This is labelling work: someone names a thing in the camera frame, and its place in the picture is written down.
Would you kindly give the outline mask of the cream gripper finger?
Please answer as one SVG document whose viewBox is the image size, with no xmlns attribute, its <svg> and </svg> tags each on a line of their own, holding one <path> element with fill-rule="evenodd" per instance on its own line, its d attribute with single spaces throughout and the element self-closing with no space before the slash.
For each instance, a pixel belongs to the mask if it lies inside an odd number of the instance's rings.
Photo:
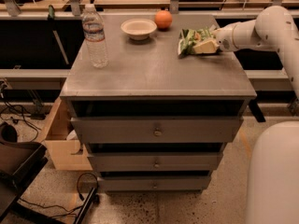
<svg viewBox="0 0 299 224">
<path fill-rule="evenodd" d="M 219 48 L 217 41 L 214 38 L 209 38 L 197 43 L 194 47 L 195 54 L 212 54 Z"/>
</svg>

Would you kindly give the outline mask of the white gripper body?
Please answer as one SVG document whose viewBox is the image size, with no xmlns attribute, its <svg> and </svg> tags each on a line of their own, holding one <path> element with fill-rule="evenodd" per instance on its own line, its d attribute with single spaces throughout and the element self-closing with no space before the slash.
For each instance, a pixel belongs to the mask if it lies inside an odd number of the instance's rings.
<svg viewBox="0 0 299 224">
<path fill-rule="evenodd" d="M 239 22 L 228 24 L 216 30 L 216 41 L 222 51 L 237 51 L 240 49 Z"/>
</svg>

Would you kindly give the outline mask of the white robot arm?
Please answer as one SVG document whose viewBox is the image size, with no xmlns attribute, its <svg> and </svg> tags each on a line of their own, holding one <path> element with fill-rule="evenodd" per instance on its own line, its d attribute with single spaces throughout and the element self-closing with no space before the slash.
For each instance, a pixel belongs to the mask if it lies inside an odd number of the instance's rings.
<svg viewBox="0 0 299 224">
<path fill-rule="evenodd" d="M 253 49 L 274 51 L 299 97 L 299 34 L 292 14 L 284 7 L 264 9 L 255 20 L 235 22 L 211 32 L 214 37 L 197 42 L 196 54 Z"/>
</svg>

